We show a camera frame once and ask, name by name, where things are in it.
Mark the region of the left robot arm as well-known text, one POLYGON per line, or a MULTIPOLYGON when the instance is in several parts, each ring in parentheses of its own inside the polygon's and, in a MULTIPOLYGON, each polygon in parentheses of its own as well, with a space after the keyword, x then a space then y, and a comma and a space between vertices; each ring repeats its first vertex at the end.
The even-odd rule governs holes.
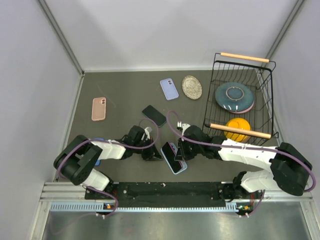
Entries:
POLYGON ((145 161, 161 159, 161 155, 151 137, 150 127, 134 125, 121 139, 88 139, 78 135, 56 157, 53 166, 75 186, 82 185, 96 189, 102 198, 109 198, 114 191, 113 181, 95 169, 101 160, 125 160, 132 155, 140 155, 145 161))

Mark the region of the light blue phone case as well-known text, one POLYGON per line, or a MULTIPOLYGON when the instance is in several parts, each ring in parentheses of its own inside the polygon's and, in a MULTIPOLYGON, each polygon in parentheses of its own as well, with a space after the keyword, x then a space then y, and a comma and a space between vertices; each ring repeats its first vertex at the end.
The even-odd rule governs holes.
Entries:
MULTIPOLYGON (((176 153, 177 153, 177 147, 175 146, 175 144, 174 143, 169 143, 170 145, 171 145, 171 148, 173 149, 173 151, 174 151, 174 153, 175 153, 175 155, 176 155, 176 153)), ((180 162, 181 164, 182 164, 182 170, 178 173, 178 174, 180 174, 180 173, 182 173, 183 171, 185 171, 187 168, 188 168, 188 166, 187 166, 187 163, 185 162, 185 161, 179 161, 178 160, 178 162, 180 162)))

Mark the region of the teal-edged black phone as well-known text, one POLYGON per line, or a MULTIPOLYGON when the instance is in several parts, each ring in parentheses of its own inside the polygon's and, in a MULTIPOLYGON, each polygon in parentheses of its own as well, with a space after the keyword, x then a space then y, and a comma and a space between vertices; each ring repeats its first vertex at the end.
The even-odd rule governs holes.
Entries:
POLYGON ((148 105, 141 112, 145 117, 154 121, 154 123, 158 127, 162 127, 167 122, 166 117, 162 113, 160 113, 157 109, 155 109, 152 105, 148 105))

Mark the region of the purple-edged black phone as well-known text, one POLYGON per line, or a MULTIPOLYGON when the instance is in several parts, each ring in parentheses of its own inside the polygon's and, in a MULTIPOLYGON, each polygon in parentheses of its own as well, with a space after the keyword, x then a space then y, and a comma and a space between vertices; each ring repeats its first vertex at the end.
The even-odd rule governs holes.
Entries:
POLYGON ((165 161, 167 162, 167 164, 169 165, 171 171, 177 175, 183 168, 182 164, 175 160, 175 152, 172 149, 171 145, 166 142, 162 148, 160 149, 165 161))

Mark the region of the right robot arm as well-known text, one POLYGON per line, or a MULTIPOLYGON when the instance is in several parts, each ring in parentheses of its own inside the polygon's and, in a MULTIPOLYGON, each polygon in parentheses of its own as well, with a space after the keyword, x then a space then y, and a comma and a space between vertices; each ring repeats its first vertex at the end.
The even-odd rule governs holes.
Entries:
POLYGON ((225 136, 209 136, 198 126, 178 122, 176 159, 189 161, 197 155, 224 162, 237 162, 259 168, 242 171, 232 181, 233 192, 239 198, 259 190, 280 189, 292 196, 310 191, 308 179, 312 176, 311 163, 291 144, 256 146, 241 143, 225 136))

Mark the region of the pink phone case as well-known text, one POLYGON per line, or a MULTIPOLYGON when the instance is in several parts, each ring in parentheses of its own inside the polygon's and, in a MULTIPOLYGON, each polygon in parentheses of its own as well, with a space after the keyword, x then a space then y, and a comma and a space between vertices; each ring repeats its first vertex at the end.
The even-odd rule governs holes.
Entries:
POLYGON ((96 97, 92 100, 91 119, 102 121, 106 118, 106 98, 96 97))

